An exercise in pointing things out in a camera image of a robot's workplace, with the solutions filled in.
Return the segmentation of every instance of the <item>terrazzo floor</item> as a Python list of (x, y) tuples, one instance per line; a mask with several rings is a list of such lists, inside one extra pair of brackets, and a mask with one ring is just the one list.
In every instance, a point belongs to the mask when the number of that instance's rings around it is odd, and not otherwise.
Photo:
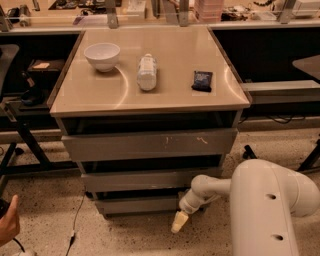
[[(287, 125), (244, 122), (239, 130), (222, 178), (230, 178), (244, 161), (243, 147), (247, 144), (258, 158), (297, 169), (319, 139), (320, 120), (293, 120)], [(68, 159), (61, 142), (44, 141), (40, 145), (52, 161)], [(11, 165), (36, 162), (24, 144), (19, 146), (25, 153), (14, 157)], [(308, 176), (320, 187), (320, 172)], [(206, 211), (194, 214), (181, 232), (172, 234), (173, 212), (105, 219), (94, 202), (84, 196), (78, 170), (10, 175), (2, 197), (10, 200), (14, 194), (20, 197), (21, 233), (17, 239), (38, 256), (67, 255), (73, 225), (76, 238), (69, 256), (232, 255), (228, 198), (214, 201)], [(320, 255), (320, 209), (310, 217), (293, 218), (293, 224), (300, 255)], [(0, 248), (3, 256), (17, 252), (19, 247), (14, 242)]]

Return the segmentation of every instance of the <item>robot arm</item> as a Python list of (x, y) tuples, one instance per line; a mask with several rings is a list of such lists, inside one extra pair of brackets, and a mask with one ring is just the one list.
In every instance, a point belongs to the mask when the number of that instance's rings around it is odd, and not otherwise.
[(319, 189), (307, 176), (259, 159), (240, 164), (231, 181), (197, 176), (180, 200), (172, 231), (187, 214), (228, 192), (234, 256), (298, 255), (291, 215), (313, 214), (320, 205)]

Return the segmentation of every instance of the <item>cabinet top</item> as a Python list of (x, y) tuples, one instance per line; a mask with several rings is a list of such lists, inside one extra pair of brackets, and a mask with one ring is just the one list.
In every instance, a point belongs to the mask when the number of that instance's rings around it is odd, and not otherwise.
[[(86, 60), (89, 45), (120, 46), (116, 67), (96, 71)], [(137, 84), (140, 58), (157, 60), (157, 86)], [(194, 71), (213, 73), (212, 92), (191, 88)], [(206, 26), (88, 29), (52, 105), (56, 117), (101, 116), (180, 111), (239, 110), (250, 103)]]

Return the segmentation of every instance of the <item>bowl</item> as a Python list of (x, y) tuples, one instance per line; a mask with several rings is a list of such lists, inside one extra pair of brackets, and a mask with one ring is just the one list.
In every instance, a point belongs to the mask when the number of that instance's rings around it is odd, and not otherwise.
[(112, 43), (93, 44), (84, 50), (84, 56), (92, 67), (108, 72), (119, 61), (120, 47)]

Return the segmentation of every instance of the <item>white bottle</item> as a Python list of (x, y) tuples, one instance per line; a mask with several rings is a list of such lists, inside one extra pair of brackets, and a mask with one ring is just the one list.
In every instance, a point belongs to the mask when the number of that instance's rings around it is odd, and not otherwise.
[(150, 91), (157, 84), (157, 62), (151, 54), (143, 56), (139, 63), (137, 83), (141, 90)]

